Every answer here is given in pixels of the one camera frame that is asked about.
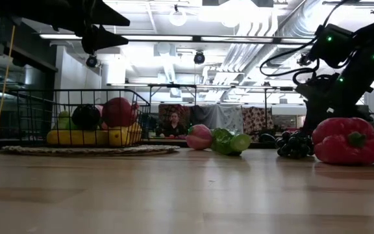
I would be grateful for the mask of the floral patterned cloth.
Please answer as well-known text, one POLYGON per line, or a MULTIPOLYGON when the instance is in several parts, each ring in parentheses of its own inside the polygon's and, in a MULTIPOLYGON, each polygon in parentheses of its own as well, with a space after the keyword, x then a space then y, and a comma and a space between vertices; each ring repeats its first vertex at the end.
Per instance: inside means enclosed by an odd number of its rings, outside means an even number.
POLYGON ((242 108, 243 132, 250 135, 263 129, 273 129, 271 108, 260 107, 242 108))

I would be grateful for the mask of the black metal rack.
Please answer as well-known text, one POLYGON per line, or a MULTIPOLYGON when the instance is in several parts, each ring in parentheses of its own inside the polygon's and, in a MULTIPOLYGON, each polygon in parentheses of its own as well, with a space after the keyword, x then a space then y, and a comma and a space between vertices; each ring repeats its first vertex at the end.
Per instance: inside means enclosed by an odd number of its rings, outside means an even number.
POLYGON ((271 108, 273 129, 301 127, 305 119, 303 98, 290 86, 237 86, 205 84, 150 84, 149 103, 158 116, 160 104, 240 105, 271 108))

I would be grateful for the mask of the green pear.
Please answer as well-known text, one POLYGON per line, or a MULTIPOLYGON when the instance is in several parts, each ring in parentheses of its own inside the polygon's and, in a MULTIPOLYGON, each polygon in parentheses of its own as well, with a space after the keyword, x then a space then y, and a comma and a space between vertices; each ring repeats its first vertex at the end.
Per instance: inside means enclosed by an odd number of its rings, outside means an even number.
POLYGON ((77 126, 73 123, 69 112, 63 110, 58 115, 55 123, 53 124, 52 130, 76 130, 77 126))

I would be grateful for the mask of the small pink peach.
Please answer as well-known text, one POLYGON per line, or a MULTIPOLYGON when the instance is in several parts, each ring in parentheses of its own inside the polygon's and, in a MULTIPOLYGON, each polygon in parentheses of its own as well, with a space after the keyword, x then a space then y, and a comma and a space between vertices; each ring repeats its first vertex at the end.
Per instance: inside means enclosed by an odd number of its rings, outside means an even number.
POLYGON ((103 120, 103 106, 102 105, 95 105, 95 107, 98 109, 98 111, 100 113, 100 119, 99 119, 99 122, 98 122, 98 128, 100 130, 106 130, 106 129, 108 129, 107 124, 103 120))

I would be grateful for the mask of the white cloth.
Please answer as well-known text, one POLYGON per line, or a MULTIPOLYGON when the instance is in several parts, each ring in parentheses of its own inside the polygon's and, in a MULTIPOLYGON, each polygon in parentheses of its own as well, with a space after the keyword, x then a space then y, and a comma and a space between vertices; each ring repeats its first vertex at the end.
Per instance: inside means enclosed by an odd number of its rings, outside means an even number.
POLYGON ((240 105, 218 105, 218 127, 243 133, 243 114, 240 105))

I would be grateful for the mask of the dark purple grape bunch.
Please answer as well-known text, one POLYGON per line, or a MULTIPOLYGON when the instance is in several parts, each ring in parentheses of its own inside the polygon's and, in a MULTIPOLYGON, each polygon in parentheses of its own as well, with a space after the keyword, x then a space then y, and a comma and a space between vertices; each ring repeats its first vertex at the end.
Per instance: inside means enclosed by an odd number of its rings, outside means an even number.
POLYGON ((285 131, 275 140, 277 154, 289 159, 302 159, 314 155, 314 143, 311 136, 300 131, 285 131))

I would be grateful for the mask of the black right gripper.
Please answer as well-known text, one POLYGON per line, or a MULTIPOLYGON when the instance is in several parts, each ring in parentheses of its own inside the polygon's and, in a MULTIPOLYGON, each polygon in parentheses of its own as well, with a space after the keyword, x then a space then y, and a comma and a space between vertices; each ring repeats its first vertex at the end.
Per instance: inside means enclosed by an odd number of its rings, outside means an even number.
POLYGON ((363 79, 338 73, 298 84, 295 91, 306 98, 306 116, 301 132, 311 135, 312 128, 327 118, 357 117, 370 121, 368 111, 356 105, 370 90, 370 84, 363 79))

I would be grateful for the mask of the red bell pepper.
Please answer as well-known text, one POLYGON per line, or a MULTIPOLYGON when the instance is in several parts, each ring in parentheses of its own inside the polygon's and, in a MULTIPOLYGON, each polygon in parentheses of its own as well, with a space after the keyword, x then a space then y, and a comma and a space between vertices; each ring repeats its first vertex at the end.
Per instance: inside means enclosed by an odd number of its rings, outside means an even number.
POLYGON ((313 131, 314 155, 323 163, 374 163, 374 128, 361 118, 328 118, 313 131))

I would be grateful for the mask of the long green leafy vegetable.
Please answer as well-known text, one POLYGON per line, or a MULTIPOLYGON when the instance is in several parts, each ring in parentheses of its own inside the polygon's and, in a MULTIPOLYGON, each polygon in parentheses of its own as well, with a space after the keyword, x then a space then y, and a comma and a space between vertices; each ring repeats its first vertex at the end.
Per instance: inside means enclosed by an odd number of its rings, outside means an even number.
POLYGON ((249 135, 229 131, 224 128, 211 130, 211 150, 222 155, 239 156, 247 150, 252 140, 249 135))

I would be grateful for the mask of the pink peach with green leaf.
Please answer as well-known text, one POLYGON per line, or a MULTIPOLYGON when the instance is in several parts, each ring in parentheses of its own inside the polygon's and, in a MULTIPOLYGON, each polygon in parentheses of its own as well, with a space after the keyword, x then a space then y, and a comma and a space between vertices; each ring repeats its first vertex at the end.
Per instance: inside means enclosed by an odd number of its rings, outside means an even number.
POLYGON ((186 143, 194 150, 205 150, 212 145, 212 133, 203 124, 193 125, 188 130, 186 143))

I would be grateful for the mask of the black plum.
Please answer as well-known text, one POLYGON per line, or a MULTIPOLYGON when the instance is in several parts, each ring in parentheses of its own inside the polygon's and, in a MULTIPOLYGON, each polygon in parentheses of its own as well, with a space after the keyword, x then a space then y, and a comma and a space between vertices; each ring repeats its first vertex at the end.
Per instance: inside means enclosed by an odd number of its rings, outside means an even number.
POLYGON ((71 116, 72 122, 81 130, 96 130, 101 119, 99 109, 94 105, 78 105, 71 116))

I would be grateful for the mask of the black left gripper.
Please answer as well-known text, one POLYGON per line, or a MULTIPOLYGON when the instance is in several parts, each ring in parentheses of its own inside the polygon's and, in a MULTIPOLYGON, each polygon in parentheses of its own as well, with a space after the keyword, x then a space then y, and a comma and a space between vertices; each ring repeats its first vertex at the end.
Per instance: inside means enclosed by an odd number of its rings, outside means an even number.
POLYGON ((100 24, 128 27, 129 19, 108 6, 103 0, 0 0, 0 9, 5 14, 26 18, 84 33, 81 39, 84 52, 93 55, 99 49, 122 46, 129 41, 102 25, 92 25, 95 8, 99 4, 100 24))

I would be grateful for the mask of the dark red mandala cloth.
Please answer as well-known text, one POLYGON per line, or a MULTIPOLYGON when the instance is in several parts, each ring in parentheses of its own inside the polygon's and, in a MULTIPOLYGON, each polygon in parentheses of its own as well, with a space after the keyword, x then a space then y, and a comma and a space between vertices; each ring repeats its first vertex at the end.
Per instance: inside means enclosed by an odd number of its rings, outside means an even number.
POLYGON ((156 129, 156 135, 158 137, 164 137, 160 135, 162 125, 166 123, 171 114, 173 112, 176 112, 179 115, 179 121, 180 123, 185 127, 186 129, 186 135, 188 134, 188 128, 190 127, 190 108, 185 107, 183 105, 179 104, 160 104, 158 106, 158 127, 156 129))

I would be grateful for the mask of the dark red round fruit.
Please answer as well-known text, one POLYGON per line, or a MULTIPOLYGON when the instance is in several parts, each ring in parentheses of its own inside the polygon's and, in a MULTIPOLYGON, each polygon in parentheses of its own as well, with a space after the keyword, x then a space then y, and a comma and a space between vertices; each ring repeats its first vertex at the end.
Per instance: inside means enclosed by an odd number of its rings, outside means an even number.
POLYGON ((129 127, 138 117, 139 104, 130 103, 124 97, 107 101, 102 110, 102 118, 108 127, 129 127))

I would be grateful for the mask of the yellow banana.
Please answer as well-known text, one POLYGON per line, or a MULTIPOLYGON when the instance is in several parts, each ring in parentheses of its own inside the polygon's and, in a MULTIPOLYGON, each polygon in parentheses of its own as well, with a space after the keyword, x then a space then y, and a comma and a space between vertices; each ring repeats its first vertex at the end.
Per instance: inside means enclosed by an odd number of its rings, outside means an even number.
POLYGON ((46 141, 51 145, 63 146, 103 146, 108 144, 106 131, 52 130, 46 141))

